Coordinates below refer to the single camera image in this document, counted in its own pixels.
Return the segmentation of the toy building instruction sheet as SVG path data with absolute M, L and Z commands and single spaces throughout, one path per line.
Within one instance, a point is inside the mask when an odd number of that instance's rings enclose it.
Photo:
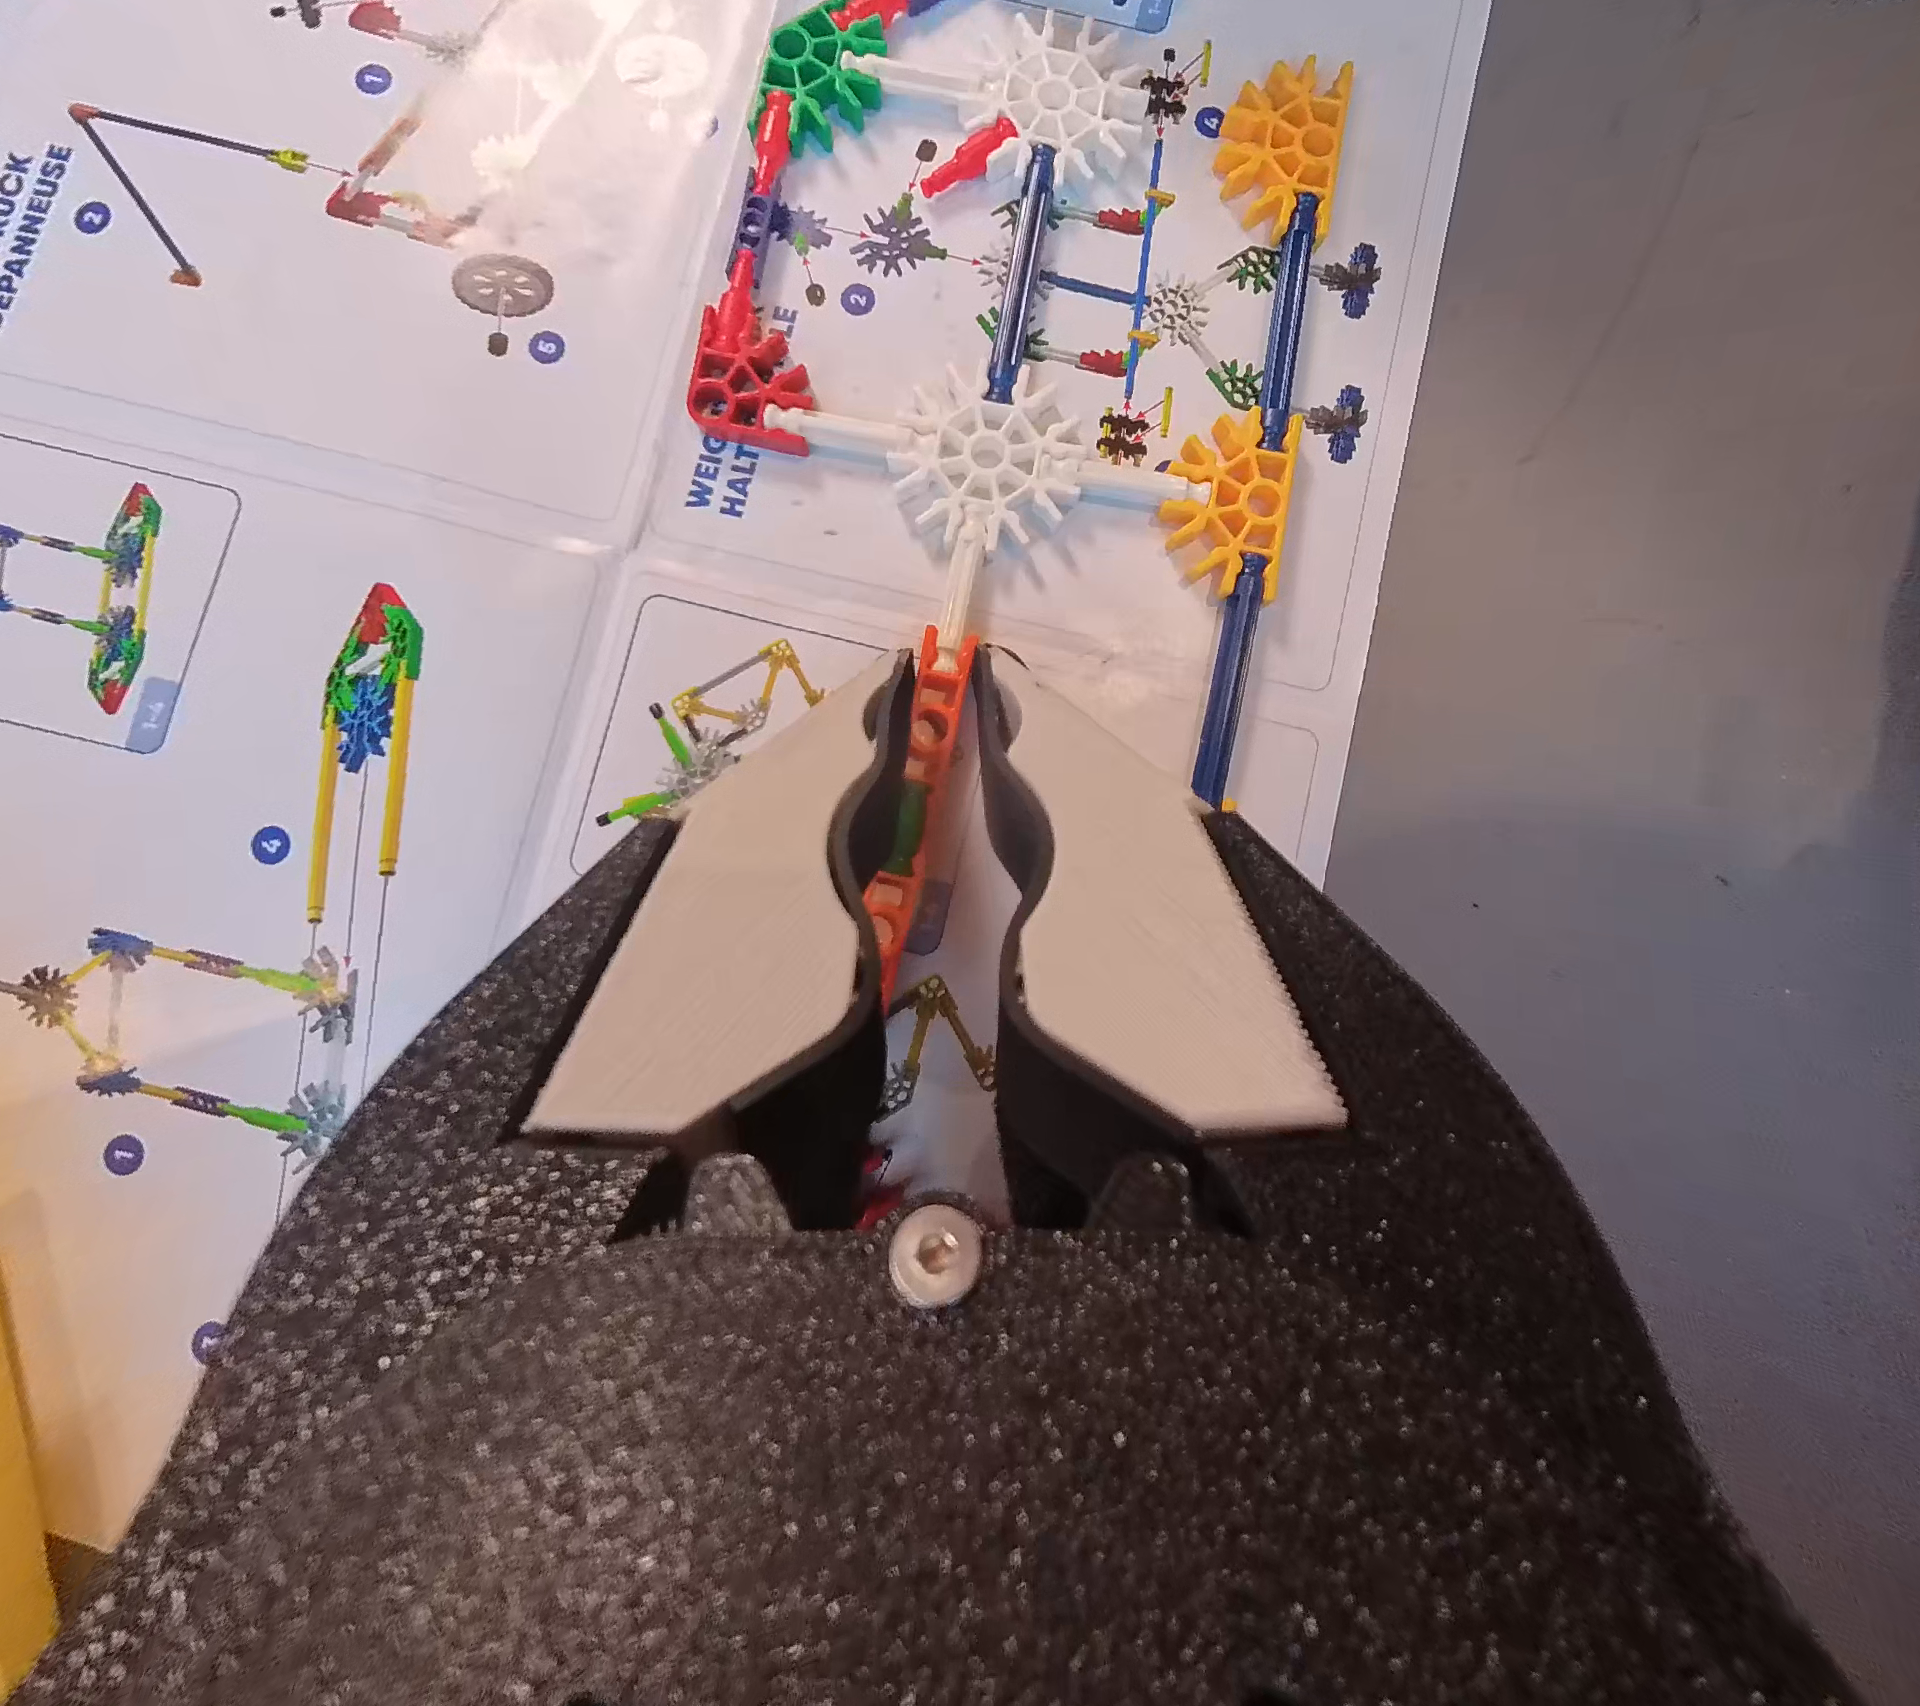
M 758 172 L 761 34 L 817 0 L 11 0 L 11 1314 L 41 1532 L 111 1552 L 240 1273 L 397 1046 L 670 774 L 937 615 L 888 468 L 679 414 Z M 1353 743 L 1488 0 L 952 0 L 1172 64 L 1065 172 L 1035 384 L 1168 468 L 1252 404 L 1238 79 L 1349 64 L 1306 294 L 1285 602 L 1228 807 L 1315 880 Z

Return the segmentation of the yellow plastic bin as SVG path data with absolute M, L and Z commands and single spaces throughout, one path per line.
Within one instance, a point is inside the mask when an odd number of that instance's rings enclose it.
M 38 1448 L 14 1393 L 14 1355 L 0 1341 L 0 1698 L 38 1668 L 56 1635 L 56 1585 L 38 1511 Z

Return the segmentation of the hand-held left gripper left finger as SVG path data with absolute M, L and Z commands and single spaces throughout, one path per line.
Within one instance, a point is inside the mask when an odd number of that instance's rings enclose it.
M 572 1000 L 529 1137 L 751 1152 L 789 1222 L 858 1222 L 878 1113 L 878 932 L 912 650 L 688 798 Z

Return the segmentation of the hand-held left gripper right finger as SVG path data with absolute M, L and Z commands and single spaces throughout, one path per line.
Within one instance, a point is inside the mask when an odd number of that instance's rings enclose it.
M 1238 1214 L 1224 1152 L 1344 1137 L 1344 1090 L 1224 864 L 1224 813 L 1018 659 L 977 659 L 982 813 L 1018 885 L 995 963 L 995 1123 L 1097 1207 L 1132 1157 Z

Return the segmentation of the colourful rod connector toy model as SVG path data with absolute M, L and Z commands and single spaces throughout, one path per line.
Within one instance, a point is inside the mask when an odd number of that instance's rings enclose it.
M 1238 714 L 1252 680 L 1258 610 L 1285 585 L 1285 524 L 1306 440 L 1353 454 L 1361 398 L 1299 414 L 1306 294 L 1349 310 L 1381 294 L 1381 246 L 1315 270 L 1333 228 L 1353 64 L 1316 79 L 1316 56 L 1272 56 L 1216 121 L 1216 195 L 1270 232 L 1216 279 L 1153 279 L 1153 243 L 1172 206 L 1168 127 L 1187 112 L 1177 56 L 1132 56 L 1093 12 L 1009 12 L 977 64 L 894 56 L 888 32 L 948 0 L 817 0 L 773 32 L 758 74 L 758 172 L 732 220 L 728 294 L 696 323 L 688 421 L 751 454 L 878 461 L 948 546 L 948 602 L 918 650 L 912 767 L 894 848 L 867 885 L 878 937 L 878 1000 L 933 880 L 952 743 L 977 674 L 977 578 L 995 540 L 1054 535 L 1072 508 L 1141 508 L 1168 546 L 1201 540 L 1187 578 L 1216 591 L 1216 659 L 1193 730 L 1193 798 L 1224 807 Z M 1018 172 L 1009 232 L 995 259 L 995 313 L 982 373 L 933 373 L 901 421 L 819 414 L 789 339 L 761 313 L 761 259 L 786 216 L 786 172 L 826 145 L 826 121 L 867 129 L 888 95 L 948 106 L 958 145 L 925 172 L 925 195 Z

